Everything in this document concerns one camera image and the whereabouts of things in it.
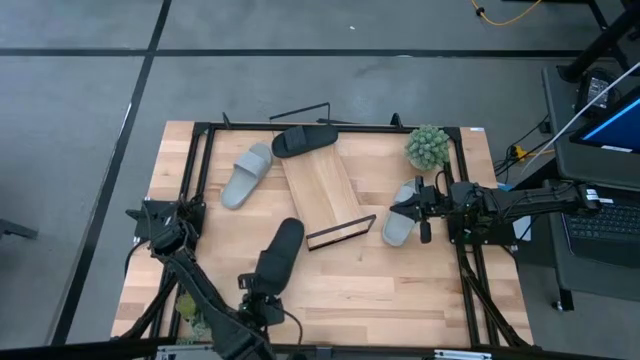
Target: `wooden board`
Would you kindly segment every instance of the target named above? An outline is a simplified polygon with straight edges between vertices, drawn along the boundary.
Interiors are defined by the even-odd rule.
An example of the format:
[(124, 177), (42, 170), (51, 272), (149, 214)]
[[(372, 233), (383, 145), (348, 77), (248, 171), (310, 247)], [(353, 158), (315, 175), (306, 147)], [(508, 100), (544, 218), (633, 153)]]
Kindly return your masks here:
[[(192, 122), (167, 123), (149, 188), (152, 198), (173, 200), (177, 196), (192, 127)], [(461, 133), (469, 177), (495, 187), (485, 133), (468, 128)], [(254, 143), (269, 143), (272, 138), (268, 131), (215, 133), (205, 191), (207, 215), (196, 256), (230, 306), (239, 304), (243, 293), (237, 288), (238, 274), (252, 272), (259, 252), (267, 247), (280, 222), (298, 215), (279, 159), (242, 208), (232, 211), (220, 205), (220, 191), (231, 176), (235, 159)], [(404, 181), (421, 174), (403, 156), (406, 141), (406, 134), (340, 134), (335, 146), (360, 211), (375, 213), (378, 220), (366, 235), (311, 253), (304, 247), (300, 250), (282, 299), (302, 322), (306, 344), (469, 346), (460, 275), (445, 222), (432, 220), (433, 240), (428, 245), (420, 243), (417, 227), (403, 247), (391, 248), (381, 239), (382, 224), (396, 191)], [(455, 164), (453, 149), (450, 154)], [(422, 173), (425, 182), (432, 183), (435, 173)], [(453, 173), (459, 179), (455, 166)], [(440, 180), (443, 189), (443, 177)], [(499, 247), (484, 249), (497, 307), (520, 336), (531, 341), (513, 260)], [(128, 330), (149, 305), (158, 290), (161, 271), (161, 264), (149, 257), (148, 250), (136, 251), (113, 335)], [(479, 303), (476, 309), (481, 337), (486, 339)], [(169, 310), (167, 306), (163, 334)], [(182, 336), (185, 328), (181, 326)], [(269, 332), (271, 340), (281, 344), (294, 344), (298, 336), (295, 323), (288, 318)]]
[(319, 231), (362, 218), (335, 144), (282, 159), (282, 166), (305, 235), (311, 236), (307, 238), (310, 247), (367, 229), (368, 221), (315, 236)]

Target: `gray floor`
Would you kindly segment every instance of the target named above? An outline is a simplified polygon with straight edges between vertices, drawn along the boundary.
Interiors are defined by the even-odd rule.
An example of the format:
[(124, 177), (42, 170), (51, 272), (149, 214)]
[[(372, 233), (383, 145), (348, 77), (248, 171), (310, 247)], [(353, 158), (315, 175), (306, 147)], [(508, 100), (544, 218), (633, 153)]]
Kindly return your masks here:
[[(526, 5), (484, 0), (491, 18)], [(159, 0), (4, 1), (0, 47), (134, 47), (149, 42)], [(612, 18), (617, 2), (600, 2)], [(161, 48), (581, 49), (598, 34), (588, 8), (542, 4), (495, 28), (467, 1), (174, 0)], [(635, 55), (631, 44), (623, 47)], [(554, 60), (417, 58), (156, 58), (69, 336), (107, 339), (134, 224), (166, 120), (266, 121), (330, 101), (335, 118), (482, 126), (494, 159), (546, 114), (540, 70)], [(142, 58), (0, 58), (0, 217), (40, 230), (0, 241), (0, 348), (45, 341), (96, 198)], [(615, 69), (614, 64), (604, 64)], [(323, 113), (288, 121), (313, 121)], [(524, 141), (532, 147), (543, 138)], [(520, 177), (512, 172), (510, 183)], [(522, 266), (538, 345), (636, 358), (640, 305), (576, 295), (559, 314), (553, 270)]]

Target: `white cable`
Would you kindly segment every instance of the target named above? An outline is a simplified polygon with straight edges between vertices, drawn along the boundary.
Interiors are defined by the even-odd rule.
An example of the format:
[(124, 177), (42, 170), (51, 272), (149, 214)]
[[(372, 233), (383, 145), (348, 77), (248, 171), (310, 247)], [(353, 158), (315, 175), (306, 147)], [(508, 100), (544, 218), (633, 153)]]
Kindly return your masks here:
[(542, 155), (542, 153), (547, 150), (549, 148), (549, 146), (551, 146), (551, 144), (553, 144), (556, 140), (558, 140), (558, 138), (560, 136), (562, 136), (562, 134), (569, 128), (569, 126), (571, 126), (571, 124), (573, 124), (574, 121), (576, 121), (580, 115), (582, 115), (583, 112), (585, 112), (588, 108), (591, 107), (591, 105), (593, 105), (593, 103), (595, 103), (596, 101), (598, 101), (598, 99), (600, 99), (600, 97), (604, 94), (607, 94), (609, 90), (611, 90), (614, 86), (616, 86), (622, 79), (624, 79), (625, 77), (627, 77), (627, 75), (631, 74), (635, 69), (637, 69), (638, 67), (640, 67), (640, 62), (635, 64), (631, 69), (629, 69), (626, 73), (622, 74), (619, 78), (616, 79), (616, 81), (612, 82), (611, 85), (607, 86), (606, 89), (602, 90), (602, 92), (600, 92), (598, 94), (598, 96), (596, 96), (595, 98), (593, 98), (593, 100), (591, 100), (591, 102), (589, 102), (585, 107), (583, 107), (580, 111), (578, 111), (578, 113), (576, 114), (576, 116), (573, 117), (573, 119), (571, 119), (571, 121), (569, 121), (569, 123), (567, 125), (565, 125), (562, 130), (560, 130), (560, 132), (558, 132), (558, 134), (556, 134), (556, 136), (553, 137), (553, 139), (551, 139), (551, 141), (549, 141), (547, 143), (547, 145), (545, 145), (542, 150), (538, 151), (538, 153), (536, 154), (536, 156), (533, 157), (533, 159), (531, 159), (531, 161), (529, 161), (527, 163), (527, 165), (524, 166), (524, 169), (522, 169), (522, 172), (520, 174), (523, 174), (527, 168), (529, 167), (529, 165), (531, 165), (532, 162), (534, 162), (540, 155)]

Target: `slide sandal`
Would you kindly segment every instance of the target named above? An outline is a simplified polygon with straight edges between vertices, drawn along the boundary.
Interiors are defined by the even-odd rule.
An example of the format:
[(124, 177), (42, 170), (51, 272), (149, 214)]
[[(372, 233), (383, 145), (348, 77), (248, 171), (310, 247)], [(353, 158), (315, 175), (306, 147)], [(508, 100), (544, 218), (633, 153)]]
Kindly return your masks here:
[(242, 206), (270, 168), (269, 146), (262, 143), (253, 145), (233, 164), (231, 179), (220, 195), (222, 206), (232, 210)]
[[(415, 179), (409, 180), (402, 184), (400, 190), (396, 194), (396, 197), (393, 199), (393, 203), (397, 204), (399, 202), (403, 202), (415, 193), (416, 181)], [(382, 239), (391, 246), (402, 246), (402, 244), (407, 241), (407, 238), (409, 238), (411, 229), (413, 229), (415, 224), (416, 222), (413, 221), (413, 219), (394, 213), (393, 211), (389, 211), (389, 216), (382, 227)]]
[(289, 158), (331, 145), (338, 140), (338, 129), (332, 125), (295, 126), (273, 139), (271, 149), (279, 158)]

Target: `wooden table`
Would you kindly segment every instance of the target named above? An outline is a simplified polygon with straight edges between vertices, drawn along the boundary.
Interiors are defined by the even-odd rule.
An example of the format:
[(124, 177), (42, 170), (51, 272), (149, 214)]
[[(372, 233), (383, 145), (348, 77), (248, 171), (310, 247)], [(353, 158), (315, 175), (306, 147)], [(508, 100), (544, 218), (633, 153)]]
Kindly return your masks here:
[[(192, 122), (168, 122), (156, 160), (148, 196), (175, 200), (184, 170)], [(462, 128), (462, 142), (471, 181), (495, 187), (496, 179), (484, 130)], [(282, 163), (273, 167), (238, 210), (220, 204), (220, 192), (233, 162), (257, 142), (270, 144), (271, 131), (215, 132), (205, 202), (206, 220), (198, 242), (198, 263), (232, 307), (241, 302), (237, 276), (253, 272), (261, 250), (280, 222), (296, 217)], [(305, 344), (399, 347), (468, 347), (464, 302), (454, 247), (444, 220), (432, 219), (433, 240), (424, 245), (416, 226), (400, 248), (387, 246), (381, 229), (400, 185), (420, 174), (403, 156), (407, 134), (341, 133), (337, 147), (356, 192), (362, 214), (375, 213), (371, 231), (340, 244), (309, 252), (303, 245), (282, 301), (304, 327)], [(204, 141), (200, 141), (199, 154)], [(454, 178), (459, 180), (451, 147)], [(422, 173), (425, 183), (436, 171)], [(195, 191), (194, 171), (190, 191)], [(440, 188), (445, 188), (444, 177)], [(525, 340), (532, 342), (518, 273), (500, 247), (483, 248), (491, 294), (497, 307)], [(132, 256), (112, 335), (128, 330), (156, 295), (162, 265), (140, 248)], [(168, 333), (171, 305), (165, 308), (161, 334)], [(487, 342), (482, 307), (476, 300), (481, 339)], [(269, 327), (274, 344), (295, 344), (298, 328), (286, 319)], [(179, 334), (187, 336), (188, 326)]]

